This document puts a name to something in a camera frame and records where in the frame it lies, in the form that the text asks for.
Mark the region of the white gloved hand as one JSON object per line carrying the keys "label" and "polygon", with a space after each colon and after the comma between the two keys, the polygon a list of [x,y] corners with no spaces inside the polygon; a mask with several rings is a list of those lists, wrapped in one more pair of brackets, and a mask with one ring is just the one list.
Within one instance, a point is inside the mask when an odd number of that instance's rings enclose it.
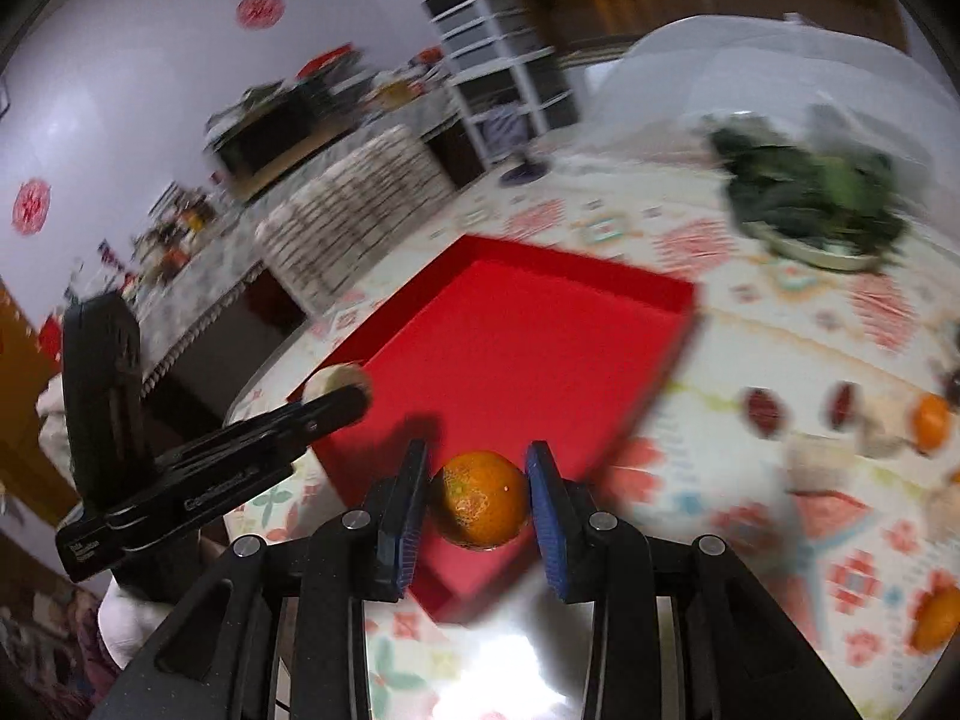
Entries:
{"label": "white gloved hand", "polygon": [[149,601],[113,578],[98,610],[98,631],[107,655],[125,670],[172,611],[172,605]]}

